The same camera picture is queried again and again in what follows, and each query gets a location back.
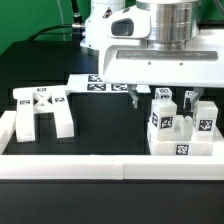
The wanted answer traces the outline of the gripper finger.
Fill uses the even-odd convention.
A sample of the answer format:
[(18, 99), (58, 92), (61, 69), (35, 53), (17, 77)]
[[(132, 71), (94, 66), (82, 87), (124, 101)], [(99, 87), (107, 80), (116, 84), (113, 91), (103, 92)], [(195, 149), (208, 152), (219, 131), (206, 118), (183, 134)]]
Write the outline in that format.
[(194, 87), (192, 90), (186, 90), (184, 95), (183, 108), (186, 111), (193, 111), (196, 102), (201, 98), (204, 93), (204, 89), (200, 87)]
[(138, 108), (138, 92), (137, 92), (136, 88), (137, 88), (136, 85), (131, 85), (131, 84), (127, 85), (128, 93), (132, 98), (133, 106), (135, 109)]

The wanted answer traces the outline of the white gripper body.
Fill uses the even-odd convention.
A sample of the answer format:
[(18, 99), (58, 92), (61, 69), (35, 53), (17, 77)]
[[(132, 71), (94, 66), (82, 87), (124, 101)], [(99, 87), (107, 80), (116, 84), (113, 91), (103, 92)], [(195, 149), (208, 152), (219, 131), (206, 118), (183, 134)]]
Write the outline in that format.
[(103, 81), (224, 88), (224, 25), (202, 23), (198, 4), (136, 4), (106, 28)]

